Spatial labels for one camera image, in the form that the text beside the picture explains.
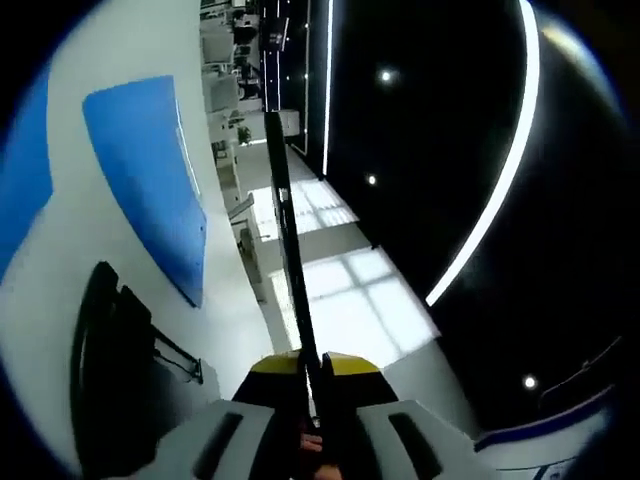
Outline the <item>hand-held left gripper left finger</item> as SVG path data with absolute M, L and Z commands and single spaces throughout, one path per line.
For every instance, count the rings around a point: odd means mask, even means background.
M 298 351 L 254 364 L 230 400 L 167 433 L 134 479 L 292 479 L 299 472 L 303 361 Z

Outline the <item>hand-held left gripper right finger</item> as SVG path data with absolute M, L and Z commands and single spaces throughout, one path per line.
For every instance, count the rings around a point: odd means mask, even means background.
M 497 479 L 473 441 L 415 400 L 401 400 L 373 363 L 327 352 L 321 366 L 322 454 L 344 479 Z

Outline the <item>person's left hand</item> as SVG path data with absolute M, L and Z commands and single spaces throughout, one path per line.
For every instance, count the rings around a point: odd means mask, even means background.
M 302 455 L 303 471 L 311 479 L 343 480 L 340 468 L 330 464 L 323 455 L 323 439 L 321 436 L 302 433 L 300 437 L 300 452 Z

